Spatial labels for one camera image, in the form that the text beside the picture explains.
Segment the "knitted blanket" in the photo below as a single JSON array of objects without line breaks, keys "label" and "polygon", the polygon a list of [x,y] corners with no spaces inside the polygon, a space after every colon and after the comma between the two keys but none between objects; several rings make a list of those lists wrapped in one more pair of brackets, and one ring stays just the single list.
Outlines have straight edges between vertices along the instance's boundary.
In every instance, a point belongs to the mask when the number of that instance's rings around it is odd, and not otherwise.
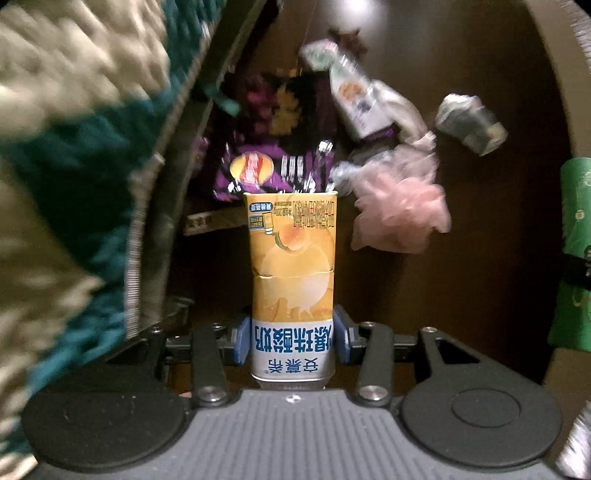
[{"label": "knitted blanket", "polygon": [[35,464],[18,422],[27,398],[125,337],[134,194],[145,207],[141,183],[161,164],[157,144],[221,6],[13,0],[0,10],[3,478]]}]

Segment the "dark brown background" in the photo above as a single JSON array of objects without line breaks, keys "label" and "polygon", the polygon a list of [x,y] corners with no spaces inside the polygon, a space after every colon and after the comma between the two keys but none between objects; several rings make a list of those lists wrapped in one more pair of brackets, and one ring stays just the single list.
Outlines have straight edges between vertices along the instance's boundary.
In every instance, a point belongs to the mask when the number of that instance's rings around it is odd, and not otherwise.
[{"label": "dark brown background", "polygon": [[[339,200],[335,302],[356,321],[398,333],[435,326],[541,381],[559,277],[559,168],[570,151],[556,81],[526,7],[517,0],[285,0],[245,70],[296,67],[299,46],[325,37],[331,25],[361,27],[367,73],[412,101],[430,127],[441,100],[462,93],[478,95],[509,132],[485,157],[437,134],[437,181],[453,226],[434,233],[423,255],[352,251],[358,212],[354,198]],[[196,300],[193,322],[250,303],[247,230],[179,238],[169,291]],[[411,371],[398,372],[403,393]],[[340,370],[332,383],[350,386],[354,376]],[[229,377],[253,385],[247,369]],[[176,385],[189,386],[188,370]]]}]

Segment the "carton label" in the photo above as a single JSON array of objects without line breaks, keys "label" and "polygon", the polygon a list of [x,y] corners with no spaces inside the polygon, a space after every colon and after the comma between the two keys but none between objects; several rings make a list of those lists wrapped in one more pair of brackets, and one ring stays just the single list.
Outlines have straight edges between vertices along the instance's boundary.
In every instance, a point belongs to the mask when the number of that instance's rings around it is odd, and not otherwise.
[{"label": "carton label", "polygon": [[329,378],[336,194],[245,194],[254,273],[252,374]]}]

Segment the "black circular pad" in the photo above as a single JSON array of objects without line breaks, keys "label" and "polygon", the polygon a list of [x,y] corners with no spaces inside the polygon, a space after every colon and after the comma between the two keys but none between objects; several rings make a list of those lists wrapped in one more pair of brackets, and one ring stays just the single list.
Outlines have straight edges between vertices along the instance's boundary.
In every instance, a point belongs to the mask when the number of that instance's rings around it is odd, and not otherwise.
[{"label": "black circular pad", "polygon": [[182,431],[182,401],[156,382],[137,393],[42,390],[22,422],[34,452],[73,471],[105,471],[158,452]]},{"label": "black circular pad", "polygon": [[454,415],[474,427],[502,427],[515,420],[520,411],[516,399],[491,388],[466,390],[452,400]]},{"label": "black circular pad", "polygon": [[446,365],[408,393],[401,416],[429,452],[481,468],[539,459],[561,426],[560,409],[541,386],[486,364]]}]

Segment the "purple snack bag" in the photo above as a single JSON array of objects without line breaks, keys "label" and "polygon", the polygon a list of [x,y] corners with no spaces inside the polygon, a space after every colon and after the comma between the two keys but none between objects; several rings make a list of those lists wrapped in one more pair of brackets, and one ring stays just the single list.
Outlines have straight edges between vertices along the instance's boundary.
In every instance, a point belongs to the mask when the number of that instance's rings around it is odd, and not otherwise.
[{"label": "purple snack bag", "polygon": [[326,72],[257,76],[224,145],[213,192],[232,201],[248,193],[324,192],[333,164],[337,113]]}]

